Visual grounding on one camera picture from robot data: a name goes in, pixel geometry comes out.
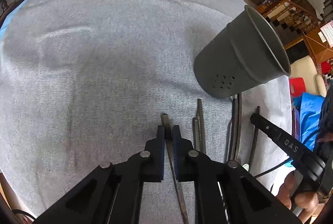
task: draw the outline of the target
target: metal rivet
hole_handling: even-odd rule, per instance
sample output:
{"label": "metal rivet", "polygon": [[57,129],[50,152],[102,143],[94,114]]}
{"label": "metal rivet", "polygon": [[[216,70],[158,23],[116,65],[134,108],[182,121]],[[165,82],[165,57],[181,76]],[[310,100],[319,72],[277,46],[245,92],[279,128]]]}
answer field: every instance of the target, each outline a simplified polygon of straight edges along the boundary
{"label": "metal rivet", "polygon": [[150,152],[149,151],[142,151],[142,152],[140,152],[140,156],[144,157],[144,158],[150,157]]}
{"label": "metal rivet", "polygon": [[238,167],[238,163],[236,161],[234,161],[234,160],[228,161],[227,165],[228,165],[229,168],[232,168],[232,169]]}
{"label": "metal rivet", "polygon": [[196,150],[191,150],[189,151],[189,156],[192,156],[192,157],[197,157],[199,155],[198,151]]}
{"label": "metal rivet", "polygon": [[110,165],[111,165],[110,161],[103,161],[102,163],[99,164],[99,166],[102,169],[106,169],[106,168],[110,167]]}

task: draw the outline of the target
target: red plastic stool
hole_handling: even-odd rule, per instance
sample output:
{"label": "red plastic stool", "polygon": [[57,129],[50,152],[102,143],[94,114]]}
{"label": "red plastic stool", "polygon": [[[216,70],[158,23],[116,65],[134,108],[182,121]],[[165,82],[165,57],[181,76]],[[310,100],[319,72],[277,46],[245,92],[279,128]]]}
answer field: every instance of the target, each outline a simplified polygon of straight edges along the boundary
{"label": "red plastic stool", "polygon": [[289,87],[290,87],[290,94],[293,97],[298,97],[302,93],[306,92],[303,78],[290,78]]}

